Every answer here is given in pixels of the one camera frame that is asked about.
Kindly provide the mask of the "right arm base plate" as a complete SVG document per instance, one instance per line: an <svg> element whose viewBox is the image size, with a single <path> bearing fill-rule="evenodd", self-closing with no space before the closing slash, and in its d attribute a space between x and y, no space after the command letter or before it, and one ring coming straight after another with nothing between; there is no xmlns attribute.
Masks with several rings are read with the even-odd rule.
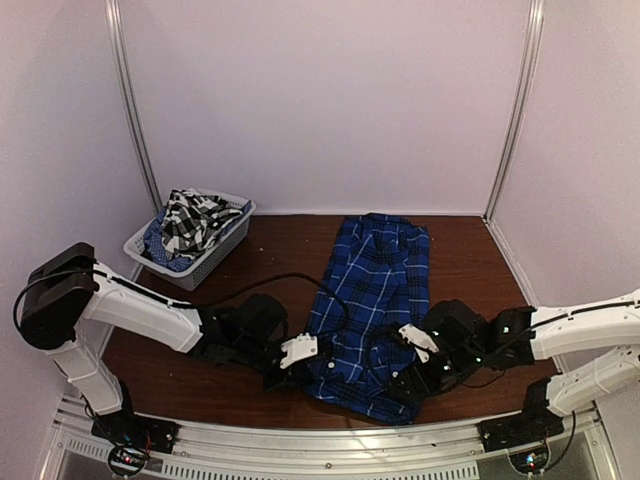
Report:
<svg viewBox="0 0 640 480"><path fill-rule="evenodd" d="M564 432L563 419L550 415L518 413L482 421L478 426L485 452L512 449L541 442Z"/></svg>

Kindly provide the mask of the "blue plaid long sleeve shirt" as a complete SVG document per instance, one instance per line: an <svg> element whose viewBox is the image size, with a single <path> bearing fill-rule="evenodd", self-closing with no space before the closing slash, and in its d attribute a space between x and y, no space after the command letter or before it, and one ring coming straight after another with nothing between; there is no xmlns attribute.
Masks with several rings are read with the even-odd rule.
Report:
<svg viewBox="0 0 640 480"><path fill-rule="evenodd" d="M305 328L330 349L309 365L308 395L385 424L415 420L421 405L392 398L386 386L417 358L395 336L429 309L429 242L402 217L344 219Z"/></svg>

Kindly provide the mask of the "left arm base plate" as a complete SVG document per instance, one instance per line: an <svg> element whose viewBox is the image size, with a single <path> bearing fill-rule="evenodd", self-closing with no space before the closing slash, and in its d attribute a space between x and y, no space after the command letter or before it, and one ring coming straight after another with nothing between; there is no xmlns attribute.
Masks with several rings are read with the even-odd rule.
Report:
<svg viewBox="0 0 640 480"><path fill-rule="evenodd" d="M92 435L119 446L165 454L173 452L178 431L173 421L123 412L98 416L91 427Z"/></svg>

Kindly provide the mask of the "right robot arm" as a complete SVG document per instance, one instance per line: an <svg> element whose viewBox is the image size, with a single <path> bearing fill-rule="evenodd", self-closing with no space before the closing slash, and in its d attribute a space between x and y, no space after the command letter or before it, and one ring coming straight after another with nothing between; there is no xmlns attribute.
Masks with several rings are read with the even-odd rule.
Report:
<svg viewBox="0 0 640 480"><path fill-rule="evenodd" d="M442 301L420 326L401 326L394 336L417 358L392 376L387 389L411 402L444 394L481 368L506 371L575 351L608 350L532 383L520 412L481 422L485 450L559 435L578 408L639 378L638 292L576 306L506 309L491 321L458 299Z"/></svg>

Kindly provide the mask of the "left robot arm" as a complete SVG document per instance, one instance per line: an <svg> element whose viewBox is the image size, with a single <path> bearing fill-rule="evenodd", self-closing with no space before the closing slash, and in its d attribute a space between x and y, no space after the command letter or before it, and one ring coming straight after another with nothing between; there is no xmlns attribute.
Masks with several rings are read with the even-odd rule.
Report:
<svg viewBox="0 0 640 480"><path fill-rule="evenodd" d="M137 442L144 424L124 382L76 331L91 320L130 331L216 366L247 366L266 381L287 379L319 352L315 336L275 339L288 328L274 297L254 294L238 307L197 306L137 285L99 262L80 242L34 270L13 306L22 339L44 351L84 397L95 425L123 444Z"/></svg>

